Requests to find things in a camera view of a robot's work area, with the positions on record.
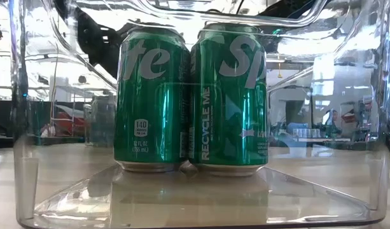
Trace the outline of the red object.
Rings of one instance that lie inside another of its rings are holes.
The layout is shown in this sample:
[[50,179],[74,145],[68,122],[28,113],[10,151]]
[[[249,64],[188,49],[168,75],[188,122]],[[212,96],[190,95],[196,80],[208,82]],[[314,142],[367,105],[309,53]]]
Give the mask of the red object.
[[85,119],[81,110],[68,108],[65,106],[55,106],[52,111],[44,113],[40,121],[44,125],[39,130],[41,137],[84,137]]

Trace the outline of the person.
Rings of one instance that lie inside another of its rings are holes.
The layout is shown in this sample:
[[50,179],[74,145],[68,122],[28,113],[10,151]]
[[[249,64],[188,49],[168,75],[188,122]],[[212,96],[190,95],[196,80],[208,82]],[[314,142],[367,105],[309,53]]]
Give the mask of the person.
[[336,137],[340,135],[342,131],[335,125],[338,118],[338,112],[334,109],[326,112],[328,119],[323,123],[323,130],[326,137]]

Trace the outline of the red storage bin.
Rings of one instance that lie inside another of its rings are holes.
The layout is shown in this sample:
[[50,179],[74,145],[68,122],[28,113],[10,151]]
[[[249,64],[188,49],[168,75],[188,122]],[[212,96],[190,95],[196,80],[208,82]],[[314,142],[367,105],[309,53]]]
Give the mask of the red storage bin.
[[342,114],[341,119],[345,123],[355,123],[356,122],[356,114],[355,114],[354,110],[352,109],[352,110]]

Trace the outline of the white desk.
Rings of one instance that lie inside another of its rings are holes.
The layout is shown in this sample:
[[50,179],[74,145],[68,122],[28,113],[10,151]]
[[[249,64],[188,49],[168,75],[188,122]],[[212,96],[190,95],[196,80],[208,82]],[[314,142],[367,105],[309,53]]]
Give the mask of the white desk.
[[292,137],[296,142],[351,142],[350,138],[301,138]]

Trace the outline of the clear plastic bin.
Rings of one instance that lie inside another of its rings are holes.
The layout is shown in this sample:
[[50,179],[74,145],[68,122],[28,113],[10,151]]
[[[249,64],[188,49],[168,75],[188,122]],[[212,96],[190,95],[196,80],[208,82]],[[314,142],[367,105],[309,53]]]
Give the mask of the clear plastic bin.
[[[53,0],[8,0],[17,221],[37,229],[312,229],[382,221],[390,0],[316,0],[298,19],[258,15],[278,1],[69,1],[71,12],[79,7],[116,31],[127,23],[173,29],[190,52],[186,160],[168,172],[134,172],[115,161],[113,146],[90,140],[92,101],[114,95],[117,105],[118,73],[113,78],[89,63],[76,19],[61,18]],[[217,176],[188,159],[191,50],[213,23],[257,27],[266,53],[268,162],[250,176]],[[55,106],[83,111],[84,137],[39,136],[40,119]],[[342,131],[336,137],[323,130],[331,109]],[[356,122],[345,123],[341,115],[352,109]],[[296,142],[300,128],[351,142]]]

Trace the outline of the green Sprite soda can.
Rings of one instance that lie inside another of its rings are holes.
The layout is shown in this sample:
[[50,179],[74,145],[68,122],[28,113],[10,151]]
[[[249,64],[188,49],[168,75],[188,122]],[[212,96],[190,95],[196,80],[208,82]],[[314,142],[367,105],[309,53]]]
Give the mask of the green Sprite soda can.
[[134,172],[176,170],[188,153],[190,52],[173,29],[136,27],[120,47],[115,161]]
[[217,176],[250,176],[268,162],[266,53],[259,29],[213,23],[191,50],[188,159]]

